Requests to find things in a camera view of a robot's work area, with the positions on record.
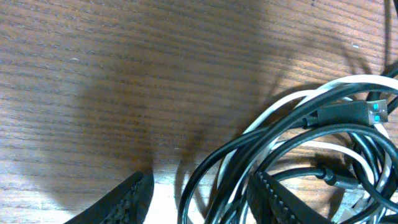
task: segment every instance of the textured black edge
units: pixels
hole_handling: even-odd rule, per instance
[[[67,221],[65,224],[100,223],[131,190],[131,187],[142,180],[143,176],[144,174],[142,172],[134,173],[112,191],[107,193],[103,198],[99,199],[94,205]]]
[[[143,223],[149,210],[154,194],[154,176],[145,175],[132,198],[131,220],[133,223]]]
[[[281,224],[332,224],[302,202],[266,172],[257,172],[248,183],[249,206],[259,223],[266,222],[270,208]]]

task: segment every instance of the white cable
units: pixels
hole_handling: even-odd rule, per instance
[[[347,83],[373,83],[373,84],[379,84],[379,85],[387,86],[387,87],[398,90],[398,80],[395,80],[392,78],[387,78],[387,77],[382,77],[382,76],[374,76],[374,75],[353,75],[353,76],[349,76],[349,77],[339,78],[337,80],[333,80],[329,83],[322,85],[320,88],[318,88],[316,90],[300,91],[297,93],[290,94],[283,98],[283,100],[288,100],[288,101],[285,101],[285,103],[282,103],[283,101],[282,101],[282,99],[280,99],[279,101],[277,101],[277,103],[274,103],[273,106],[271,106],[265,112],[263,112],[263,114],[261,114],[260,117],[258,117],[258,119],[256,119],[252,123],[252,125],[250,125],[250,127],[247,128],[247,130],[245,130],[245,133],[246,133],[246,131],[252,131],[253,129],[256,129],[272,112],[274,112],[277,108],[281,107],[282,105],[286,104],[289,101],[306,96],[306,98],[303,99],[297,105],[297,106],[299,106],[299,105],[311,100],[312,98],[331,90],[332,88],[335,88],[335,87],[341,86],[341,85],[345,85]],[[376,129],[380,133],[384,134],[386,137],[388,136],[386,130],[384,129],[384,127],[381,124]],[[276,143],[276,141],[277,141],[277,138],[275,140],[273,140],[272,144],[268,145],[268,147],[269,148],[273,147],[274,144]],[[220,180],[222,180],[222,176],[223,176],[224,170],[226,168],[226,165],[228,164],[229,160],[233,156],[234,152],[235,151],[229,153],[227,155],[227,157],[229,157],[229,158],[225,159],[223,164],[221,165],[219,178],[218,178],[218,180],[219,180],[218,186],[220,184]],[[386,154],[386,161],[385,161],[385,166],[383,168],[382,177],[377,186],[379,188],[378,190],[381,190],[383,188],[383,186],[386,183],[386,180],[388,179],[389,175],[391,174],[391,165],[392,165],[391,158],[389,157],[389,155]],[[373,175],[370,175],[368,173],[366,173],[366,175],[368,178],[371,176],[369,178],[369,181],[371,181],[372,178],[374,180]]]
[[[280,100],[276,101],[273,105],[271,105],[268,109],[266,109],[252,124],[250,124],[250,126],[248,128],[246,128],[246,130],[243,132],[243,134],[246,134],[246,133],[248,133],[250,131],[255,130],[263,121],[265,121],[267,119],[267,117],[269,115],[271,115],[274,111],[279,109],[281,106],[283,106],[286,103],[288,103],[288,102],[290,102],[292,100],[295,100],[297,98],[308,96],[313,91],[314,90],[298,91],[298,92],[289,94],[289,95],[281,98]],[[235,152],[236,152],[236,149],[231,151],[230,153],[228,153],[225,156],[223,162],[221,163],[220,171],[218,173],[217,187],[220,186],[220,183],[221,183],[221,181],[223,179],[223,176],[224,176],[225,169],[228,166],[229,161],[231,160],[231,158],[235,154]]]
[[[272,150],[277,149],[279,146],[281,146],[285,142],[286,141],[277,142],[275,144],[275,146],[272,147]],[[331,149],[333,151],[342,152],[346,155],[351,156],[353,159],[357,160],[361,164],[361,166],[363,167],[363,169],[365,171],[366,177],[369,179],[369,182],[371,184],[372,183],[374,184],[373,172],[372,172],[372,169],[369,166],[368,162],[366,162],[366,160],[361,155],[354,152],[353,150],[348,149],[347,147],[344,147],[344,146],[337,145],[337,144],[321,142],[321,141],[307,141],[307,142],[301,144],[301,146],[320,147],[320,148],[324,148],[324,149]]]

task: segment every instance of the black cable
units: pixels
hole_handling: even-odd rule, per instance
[[[230,162],[232,166],[228,166],[227,169],[231,169],[231,175],[225,182],[222,182],[219,187],[219,193],[215,197],[211,204],[210,210],[206,217],[206,223],[215,224],[222,216],[223,210],[228,202],[229,196],[233,192],[234,186],[238,183],[241,176],[248,172],[248,167],[259,154],[261,149],[269,145],[277,136],[285,132],[291,124],[295,121],[308,116],[310,113],[317,110],[317,108],[324,106],[332,101],[336,101],[346,96],[350,96],[356,93],[362,93],[364,91],[388,91],[397,93],[396,90],[386,88],[377,84],[347,84],[344,86],[336,87],[326,93],[317,96],[316,98],[298,106],[289,115],[280,119],[268,132],[265,133],[257,142],[254,147],[246,152],[239,153],[239,159],[235,159]]]
[[[359,150],[354,150],[358,152],[359,154],[360,151],[362,150],[363,154],[365,155],[365,159],[367,160],[369,166],[372,169],[372,172],[374,174],[374,184],[377,185],[377,182],[379,180],[379,164],[377,163],[377,155],[374,151],[371,150],[372,146],[370,143],[365,139],[365,137],[360,136],[355,133],[349,133],[349,135],[356,140],[356,144],[354,148],[357,148]]]
[[[248,210],[249,210],[248,195],[245,191],[242,195],[242,200],[239,203],[238,211],[236,213],[235,224],[246,224],[246,217],[248,215]]]
[[[393,63],[392,65],[388,66],[381,74],[380,76],[388,77],[388,78],[394,78],[395,76],[398,75],[398,62]],[[380,99],[380,92],[375,92],[371,91],[368,94],[368,97],[366,98],[366,101],[375,101]]]
[[[354,147],[354,151],[357,152],[357,153],[360,153],[360,148]],[[353,168],[354,168],[354,172],[355,172],[356,178],[357,178],[361,183],[363,183],[364,181],[367,181],[367,177],[366,177],[366,175],[365,175],[365,173],[364,173],[364,170],[363,170],[362,166],[361,166],[358,162],[353,161]],[[377,205],[375,205],[375,206],[377,206],[376,208],[378,208],[378,209],[379,209],[379,212],[381,212],[381,209],[380,209],[381,205],[380,205],[380,203],[377,203]]]
[[[398,16],[398,0],[394,0],[394,6],[396,8],[396,13],[397,13],[397,16]]]
[[[332,101],[335,101],[337,99],[340,99],[344,96],[349,96],[355,93],[361,93],[364,91],[387,91],[390,93],[397,93],[397,91],[386,88],[384,86],[380,85],[373,85],[373,84],[349,84],[345,86],[341,86],[338,88],[335,88],[333,90],[328,91],[327,93],[317,97],[316,99],[312,99],[311,101],[307,102],[306,104],[299,106],[296,110],[294,110],[290,115],[288,115],[286,118],[282,119],[279,121],[277,124],[273,124],[272,127],[275,129],[275,127],[283,127],[280,129],[280,131],[273,131],[273,132],[268,132],[265,134],[265,130],[268,130],[269,128],[263,128],[263,129],[258,129],[255,130],[251,133],[247,133],[244,136],[241,136],[240,138],[235,139],[234,141],[231,141],[227,144],[225,144],[223,147],[212,153],[209,157],[207,157],[201,165],[198,167],[198,169],[192,174],[190,180],[188,181],[187,186],[184,189],[182,199],[180,202],[179,210],[178,210],[178,223],[186,223],[187,222],[187,208],[189,206],[189,201],[192,198],[193,191],[197,187],[200,179],[203,177],[205,172],[213,166],[218,160],[220,160],[222,157],[227,155],[230,151],[236,149],[239,146],[245,145],[246,143],[254,140],[258,140],[258,138],[261,136],[262,140],[261,143],[264,144],[264,140],[267,139],[268,141],[271,141],[270,139],[272,136],[277,136],[279,133],[284,132],[286,128],[289,127],[289,122],[291,120],[299,120],[297,117],[302,117],[305,116],[307,113],[311,113],[312,111],[315,111],[318,107],[330,103]],[[255,149],[251,149],[250,152],[245,156],[245,161],[250,162],[252,159],[250,157],[253,157],[256,155]],[[228,182],[235,182],[236,177],[238,176],[236,172],[232,172],[232,174],[235,175],[234,180],[229,180]]]
[[[205,173],[215,165],[219,160],[226,156],[229,152],[235,150],[236,148],[243,146],[251,141],[259,138],[261,134],[266,132],[269,127],[256,129],[249,133],[243,134],[242,136],[226,143],[221,146],[216,151],[212,152],[193,172],[184,188],[183,194],[181,195],[180,205],[178,206],[178,223],[187,223],[188,207],[192,199],[193,193],[199,184],[201,178]]]
[[[260,164],[257,171],[266,171],[284,154],[288,153],[290,150],[301,145],[304,142],[325,135],[342,133],[342,132],[361,134],[369,136],[370,138],[374,139],[390,155],[394,167],[398,167],[397,149],[395,145],[388,138],[386,138],[379,132],[375,131],[374,129],[366,126],[357,125],[357,124],[335,124],[307,131],[306,133],[299,134],[298,136],[288,140],[283,145],[279,146],[276,150],[274,150],[272,153],[270,153],[269,156],[267,156],[266,159],[264,159],[264,161]],[[395,212],[398,212],[398,204],[383,198],[382,195],[374,188],[373,185],[369,183],[367,179],[361,180],[361,182],[365,190],[369,192],[372,198],[377,200],[383,206]]]
[[[398,214],[388,215],[380,220],[381,223],[398,223]]]
[[[232,219],[236,215],[236,210],[238,209],[240,202],[241,202],[240,200],[237,200],[231,205],[231,207],[226,211],[223,218],[221,219],[220,224],[230,224],[231,223]]]
[[[361,165],[354,162],[354,163],[353,163],[353,167],[354,167],[354,170],[355,170],[355,173],[356,173],[356,176],[357,176],[358,180],[361,181],[361,182],[367,181],[367,180],[365,180],[365,179],[366,179],[366,176],[365,176],[365,173],[364,173],[364,171],[363,171]],[[374,210],[373,213],[377,213],[378,215],[381,215],[382,208],[384,208],[384,207],[381,206],[380,203],[376,203],[374,206],[375,206],[375,207],[374,207],[375,210]]]
[[[387,181],[386,186],[384,187],[382,191],[382,195],[384,198],[391,198],[392,194],[397,189],[397,176],[395,171],[391,171],[391,176],[389,177],[389,181]],[[372,217],[374,213],[379,213],[378,210],[381,210],[382,207],[378,202],[373,202],[368,208],[365,208],[365,210],[359,212],[355,216],[347,219],[341,224],[355,224],[358,222],[365,222]]]
[[[382,149],[377,143],[376,147],[374,148],[376,151],[377,158],[380,162],[381,167],[384,167],[384,149]]]
[[[391,114],[395,109],[398,108],[398,96],[395,97],[388,105],[387,105],[387,112]]]
[[[294,177],[305,177],[305,176],[323,176],[325,175],[325,171],[321,168],[317,167],[304,167],[304,168],[295,168],[295,169],[290,169],[290,170],[285,170],[283,172],[279,172],[277,174],[274,174],[272,177],[275,178],[275,180],[282,181],[282,180],[287,180],[291,179]]]
[[[246,175],[243,177],[243,181],[239,184],[238,189],[236,190],[236,193],[235,193],[234,201],[240,200],[240,198],[242,197],[243,188],[244,188],[244,183],[245,183],[244,180],[246,180],[246,178],[248,177],[248,175],[249,175],[249,174],[246,174]]]

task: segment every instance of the cable plug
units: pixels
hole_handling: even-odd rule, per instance
[[[366,126],[388,122],[387,101],[349,101],[333,103],[317,110],[318,125],[362,124]]]
[[[347,174],[337,174],[325,166],[320,166],[320,168],[324,170],[325,174],[317,176],[317,178],[324,180],[330,186],[342,189],[357,189],[359,187],[359,181],[349,172]]]

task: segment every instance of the wooden surface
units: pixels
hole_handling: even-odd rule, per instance
[[[146,222],[175,223],[195,167],[267,105],[397,58],[386,2],[0,0],[0,223],[65,222],[136,170],[156,182]],[[300,148],[275,169],[315,158],[343,160]],[[326,217],[340,202],[314,178],[284,183]]]

